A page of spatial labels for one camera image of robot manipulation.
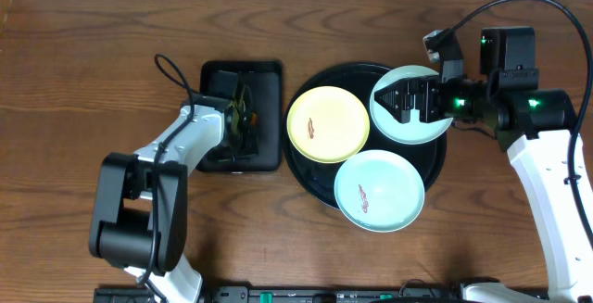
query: green light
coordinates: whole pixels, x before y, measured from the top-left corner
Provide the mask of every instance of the green light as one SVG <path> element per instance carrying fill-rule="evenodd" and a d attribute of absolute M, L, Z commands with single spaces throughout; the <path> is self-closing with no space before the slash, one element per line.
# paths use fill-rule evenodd
<path fill-rule="evenodd" d="M 529 106 L 532 108 L 535 108 L 537 105 L 541 104 L 538 100 L 535 99 L 529 99 L 527 102 L 529 103 Z"/>
<path fill-rule="evenodd" d="M 455 98 L 455 107 L 465 106 L 465 99 Z"/>

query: wooden table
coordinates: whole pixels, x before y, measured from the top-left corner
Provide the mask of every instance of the wooden table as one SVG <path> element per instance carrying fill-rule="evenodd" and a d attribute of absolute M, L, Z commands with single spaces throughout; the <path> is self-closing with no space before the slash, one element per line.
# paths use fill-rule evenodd
<path fill-rule="evenodd" d="M 0 39 L 0 300 L 82 302 L 99 285 L 133 284 L 90 256 L 88 230 L 101 160 L 152 141 L 184 100 L 154 66 L 156 52 L 195 87 L 209 60 L 280 59 L 285 109 L 335 64 L 428 65 L 422 37 L 488 1 L 14 0 Z M 592 0 L 560 1 L 593 35 Z M 507 25 L 535 26 L 541 87 L 562 87 L 579 106 L 582 45 L 542 4 L 498 6 L 459 31 L 469 75 L 479 77 L 480 29 Z M 592 116 L 583 127 L 589 168 Z M 547 286 L 524 190 L 479 133 L 448 132 L 423 213 L 394 234 L 354 226 L 285 162 L 274 173 L 196 172 L 189 200 L 185 253 L 210 284 L 399 287 L 484 275 Z"/>

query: black round tray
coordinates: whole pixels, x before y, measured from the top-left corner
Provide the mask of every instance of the black round tray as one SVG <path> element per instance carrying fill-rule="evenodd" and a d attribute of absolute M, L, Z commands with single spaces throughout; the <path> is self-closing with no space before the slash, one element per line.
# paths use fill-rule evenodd
<path fill-rule="evenodd" d="M 369 98 L 372 88 L 391 68 L 373 63 L 347 63 L 339 65 L 313 76 L 296 92 L 284 116 L 282 147 L 288 167 L 298 182 L 313 196 L 324 204 L 337 208 L 334 197 L 334 179 L 342 164 L 321 164 L 312 161 L 296 150 L 288 138 L 286 118 L 295 100 L 308 90 L 318 86 L 337 86 L 355 95 L 369 110 Z M 407 161 L 423 177 L 424 189 L 427 191 L 435 182 L 445 162 L 447 153 L 447 137 L 443 133 L 436 140 L 422 145 L 403 145 L 384 136 L 372 123 L 366 144 L 360 151 L 381 149 L 396 153 Z"/>

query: yellow plate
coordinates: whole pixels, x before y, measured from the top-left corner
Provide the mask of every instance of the yellow plate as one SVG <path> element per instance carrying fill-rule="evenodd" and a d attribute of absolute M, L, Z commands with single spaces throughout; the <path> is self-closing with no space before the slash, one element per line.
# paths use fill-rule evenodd
<path fill-rule="evenodd" d="M 316 87 L 297 98 L 286 124 L 296 150 L 320 163 L 338 163 L 357 154 L 371 128 L 360 100 L 334 86 Z"/>

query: black tray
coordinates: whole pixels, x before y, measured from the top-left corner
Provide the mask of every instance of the black tray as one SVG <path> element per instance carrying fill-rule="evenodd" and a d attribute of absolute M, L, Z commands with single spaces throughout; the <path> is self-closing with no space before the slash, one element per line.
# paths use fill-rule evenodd
<path fill-rule="evenodd" d="M 216 71 L 241 74 L 251 89 L 253 110 L 258 114 L 258 155 L 235 162 L 214 162 L 204 157 L 197 169 L 204 172 L 272 171 L 282 159 L 282 64 L 278 61 L 209 61 L 202 66 L 200 93 L 207 95 L 211 75 Z"/>
<path fill-rule="evenodd" d="M 313 76 L 298 91 L 290 102 L 284 116 L 282 145 L 288 167 L 298 182 L 313 196 L 324 204 L 337 208 L 334 197 L 334 180 L 342 163 L 321 164 L 305 158 L 290 143 L 286 118 L 295 100 L 308 90 L 324 85 L 331 85 L 348 90 L 354 94 L 369 110 L 369 98 L 372 88 L 391 68 L 373 63 L 347 63 L 339 65 Z M 447 137 L 443 133 L 436 140 L 422 145 L 403 145 L 384 136 L 372 123 L 366 144 L 360 151 L 381 149 L 396 153 L 407 161 L 423 177 L 424 189 L 427 191 L 435 182 L 445 162 L 447 153 Z"/>

